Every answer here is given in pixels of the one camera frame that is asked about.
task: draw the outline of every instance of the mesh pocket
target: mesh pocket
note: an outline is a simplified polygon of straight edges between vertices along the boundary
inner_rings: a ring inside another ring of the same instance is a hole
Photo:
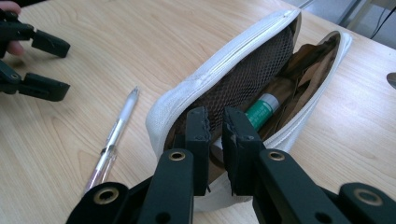
[[[184,134],[187,112],[198,106],[206,106],[210,131],[214,136],[219,135],[224,106],[245,110],[244,105],[252,102],[271,78],[280,72],[293,47],[293,33],[287,27],[251,52],[178,117],[168,134],[168,143],[173,140],[174,134]]]

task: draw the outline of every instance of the light wood surface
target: light wood surface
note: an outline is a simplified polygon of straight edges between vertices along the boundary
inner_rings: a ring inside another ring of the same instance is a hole
[[[71,44],[58,59],[24,42],[4,62],[69,83],[51,103],[0,93],[0,223],[65,223],[78,203],[125,97],[139,101],[110,180],[133,187],[156,158],[145,118],[153,103],[260,18],[294,8],[275,0],[51,0],[20,20]],[[341,29],[309,13],[296,48]],[[396,50],[360,35],[324,92],[291,155],[322,187],[362,182],[396,199]],[[194,214],[194,223],[257,223],[251,203]]]

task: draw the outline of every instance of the ballpoint pen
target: ballpoint pen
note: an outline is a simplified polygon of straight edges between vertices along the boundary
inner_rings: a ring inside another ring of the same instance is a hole
[[[93,170],[92,176],[88,181],[87,186],[84,189],[84,194],[96,185],[106,181],[108,173],[111,170],[111,166],[117,157],[117,141],[120,138],[129,117],[131,117],[134,105],[137,101],[138,93],[139,89],[135,87],[128,95],[125,105],[123,106],[113,128],[110,131],[110,134],[108,135],[105,148],[102,150],[100,159]]]

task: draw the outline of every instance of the pencil case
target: pencil case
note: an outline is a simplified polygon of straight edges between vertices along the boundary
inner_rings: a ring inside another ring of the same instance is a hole
[[[171,148],[175,134],[183,134],[191,109],[207,108],[214,141],[221,136],[224,106],[246,111],[270,89],[283,102],[258,133],[266,147],[290,151],[352,41],[347,33],[333,31],[316,45],[307,43],[295,50],[301,19],[300,10],[278,11],[261,19],[161,96],[146,118],[156,156]],[[216,147],[211,148],[209,166],[211,191],[194,198],[194,211],[250,200],[232,195]]]

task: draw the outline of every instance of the white fabric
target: white fabric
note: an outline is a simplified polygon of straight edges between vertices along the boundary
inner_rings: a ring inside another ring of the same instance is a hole
[[[178,116],[198,97],[220,81],[250,52],[278,34],[295,20],[297,20],[296,38],[301,22],[300,10],[278,11],[263,18],[226,44],[191,76],[158,99],[146,118],[149,139],[157,158],[160,158],[163,153],[166,135],[168,135]],[[328,86],[332,74],[347,52],[350,42],[350,36],[342,34],[340,49],[334,65],[318,92],[284,128],[264,142],[266,147],[284,151],[291,149],[298,133],[304,127],[307,118],[318,102],[319,96]],[[194,211],[213,211],[250,199],[250,197],[232,196],[227,173],[221,175],[209,187],[211,188],[210,193],[202,197],[195,197]]]

